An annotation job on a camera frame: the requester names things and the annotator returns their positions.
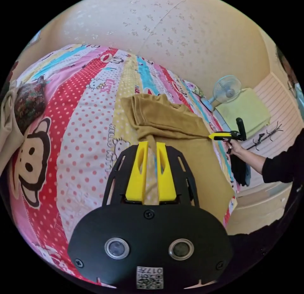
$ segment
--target fan grille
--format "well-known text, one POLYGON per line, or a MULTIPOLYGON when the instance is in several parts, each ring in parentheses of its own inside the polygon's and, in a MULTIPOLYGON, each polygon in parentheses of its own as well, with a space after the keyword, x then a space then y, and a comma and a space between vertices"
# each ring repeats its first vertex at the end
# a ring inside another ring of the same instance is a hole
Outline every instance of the fan grille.
POLYGON ((235 76, 227 75, 215 84, 213 96, 220 103, 227 103, 238 97, 241 88, 241 82, 235 76))

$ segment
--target bedsheet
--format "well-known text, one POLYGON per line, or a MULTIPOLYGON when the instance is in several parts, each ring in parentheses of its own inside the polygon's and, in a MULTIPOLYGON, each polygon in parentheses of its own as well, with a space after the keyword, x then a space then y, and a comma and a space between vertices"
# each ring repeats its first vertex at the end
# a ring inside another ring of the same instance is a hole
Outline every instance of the bedsheet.
MULTIPOLYGON (((136 93, 165 94, 185 104, 210 132, 218 120, 192 91, 196 86, 153 61, 115 48, 72 44, 30 66, 17 79, 46 81, 46 110, 27 129, 25 142, 9 165, 11 209, 16 226, 34 251, 82 280, 67 255, 78 221, 100 207, 107 177, 120 153, 137 144, 120 98, 136 93)), ((235 194, 227 145, 213 141, 214 152, 235 194)), ((155 204, 155 156, 150 151, 146 204, 155 204)), ((233 197, 223 217, 236 206, 233 197)))

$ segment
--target black handle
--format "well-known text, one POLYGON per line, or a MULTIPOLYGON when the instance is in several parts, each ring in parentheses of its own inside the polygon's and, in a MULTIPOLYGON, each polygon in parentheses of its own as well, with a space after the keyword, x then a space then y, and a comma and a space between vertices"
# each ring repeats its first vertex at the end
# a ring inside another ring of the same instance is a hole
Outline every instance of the black handle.
POLYGON ((246 141, 247 136, 246 136, 246 131, 245 131, 245 126, 244 126, 243 120, 240 117, 238 117, 236 119, 236 122, 237 122, 238 131, 241 135, 242 141, 246 141))

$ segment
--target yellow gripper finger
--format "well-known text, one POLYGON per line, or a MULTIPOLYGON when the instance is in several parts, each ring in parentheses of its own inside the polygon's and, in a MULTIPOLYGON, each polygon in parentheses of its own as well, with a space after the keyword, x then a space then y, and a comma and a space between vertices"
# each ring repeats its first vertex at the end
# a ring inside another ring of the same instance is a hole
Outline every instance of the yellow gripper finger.
POLYGON ((208 137, 210 138, 210 139, 214 139, 215 137, 227 137, 227 138, 229 138, 229 137, 231 137, 231 133, 230 132, 225 132, 225 133, 217 133, 217 132, 214 132, 214 133, 211 133, 210 135, 208 135, 208 137))
POLYGON ((144 203, 147 177, 147 160, 148 141, 139 142, 126 191, 127 201, 144 203))
POLYGON ((176 191, 167 155, 166 144, 156 143, 158 201, 175 201, 176 191))

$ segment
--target camera lens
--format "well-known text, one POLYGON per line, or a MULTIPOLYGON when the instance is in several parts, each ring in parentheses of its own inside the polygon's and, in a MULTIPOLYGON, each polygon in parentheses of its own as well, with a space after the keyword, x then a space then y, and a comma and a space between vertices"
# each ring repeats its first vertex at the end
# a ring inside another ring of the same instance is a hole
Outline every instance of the camera lens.
POLYGON ((113 259, 123 259, 129 254, 130 248, 121 238, 111 238, 104 245, 105 252, 113 259))
POLYGON ((175 260, 186 260, 194 252, 194 246, 187 239, 177 239, 169 246, 169 255, 175 260))

